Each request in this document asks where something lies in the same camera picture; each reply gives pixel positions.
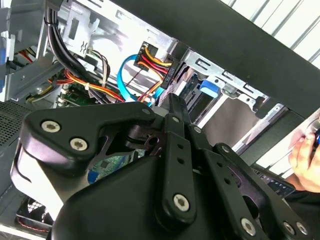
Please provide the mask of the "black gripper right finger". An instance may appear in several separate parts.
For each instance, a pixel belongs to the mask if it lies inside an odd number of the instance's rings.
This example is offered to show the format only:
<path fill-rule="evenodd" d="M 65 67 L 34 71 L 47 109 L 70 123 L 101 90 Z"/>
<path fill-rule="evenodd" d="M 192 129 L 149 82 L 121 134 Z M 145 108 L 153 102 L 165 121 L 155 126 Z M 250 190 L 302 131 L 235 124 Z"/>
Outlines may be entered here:
<path fill-rule="evenodd" d="M 178 99 L 191 164 L 204 173 L 205 199 L 225 240 L 311 240 L 305 222 L 224 143 L 211 146 Z"/>

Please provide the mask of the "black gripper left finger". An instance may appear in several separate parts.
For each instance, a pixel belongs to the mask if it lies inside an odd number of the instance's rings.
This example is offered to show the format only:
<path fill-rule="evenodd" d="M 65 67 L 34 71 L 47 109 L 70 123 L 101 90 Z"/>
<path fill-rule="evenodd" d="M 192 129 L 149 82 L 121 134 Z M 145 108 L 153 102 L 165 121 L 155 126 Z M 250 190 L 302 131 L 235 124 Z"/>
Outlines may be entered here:
<path fill-rule="evenodd" d="M 13 184 L 56 221 L 65 203 L 91 186 L 88 170 L 99 160 L 134 149 L 146 150 L 144 157 L 191 159 L 179 98 L 169 94 L 160 109 L 127 102 L 28 114 L 11 167 Z"/>

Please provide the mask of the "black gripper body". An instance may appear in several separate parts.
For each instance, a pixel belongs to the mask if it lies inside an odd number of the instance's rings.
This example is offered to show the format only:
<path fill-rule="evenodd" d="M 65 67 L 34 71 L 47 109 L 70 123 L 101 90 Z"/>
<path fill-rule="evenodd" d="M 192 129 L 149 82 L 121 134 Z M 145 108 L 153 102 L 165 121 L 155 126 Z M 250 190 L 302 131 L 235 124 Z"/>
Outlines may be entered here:
<path fill-rule="evenodd" d="M 193 171 L 190 157 L 143 157 L 74 194 L 54 240 L 244 240 L 248 208 L 225 161 Z"/>

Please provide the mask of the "person bare hand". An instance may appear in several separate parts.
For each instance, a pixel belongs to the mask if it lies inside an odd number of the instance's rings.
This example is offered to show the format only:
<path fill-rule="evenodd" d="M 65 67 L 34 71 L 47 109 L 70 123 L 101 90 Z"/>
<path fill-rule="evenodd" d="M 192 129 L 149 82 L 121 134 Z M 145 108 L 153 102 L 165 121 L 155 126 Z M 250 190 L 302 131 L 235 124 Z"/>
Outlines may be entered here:
<path fill-rule="evenodd" d="M 293 174 L 286 180 L 298 191 L 320 192 L 320 148 L 313 151 L 315 140 L 313 133 L 301 137 L 288 156 Z"/>

